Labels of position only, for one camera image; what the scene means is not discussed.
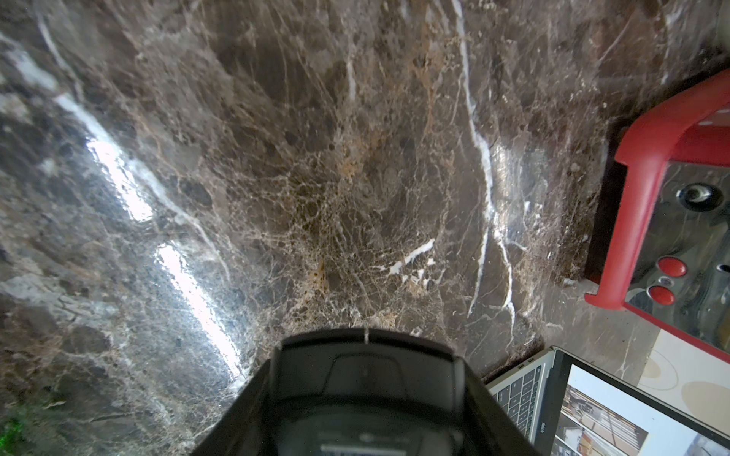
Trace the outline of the black wireless mouse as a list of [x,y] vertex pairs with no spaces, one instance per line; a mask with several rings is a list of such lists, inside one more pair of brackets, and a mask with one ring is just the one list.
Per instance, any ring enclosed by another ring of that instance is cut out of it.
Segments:
[[364,328],[289,337],[271,358],[279,455],[459,455],[466,370],[446,346]]

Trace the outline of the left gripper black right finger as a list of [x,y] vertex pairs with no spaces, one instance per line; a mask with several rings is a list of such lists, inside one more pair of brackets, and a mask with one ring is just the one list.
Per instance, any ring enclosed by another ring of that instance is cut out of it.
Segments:
[[460,426],[463,444],[459,455],[539,455],[509,419],[481,378],[466,361],[463,367]]

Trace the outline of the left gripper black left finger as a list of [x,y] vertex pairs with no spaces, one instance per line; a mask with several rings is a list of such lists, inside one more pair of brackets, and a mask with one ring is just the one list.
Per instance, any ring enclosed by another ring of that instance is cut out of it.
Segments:
[[191,455],[273,455],[268,424],[270,365],[267,360],[241,391],[222,419]]

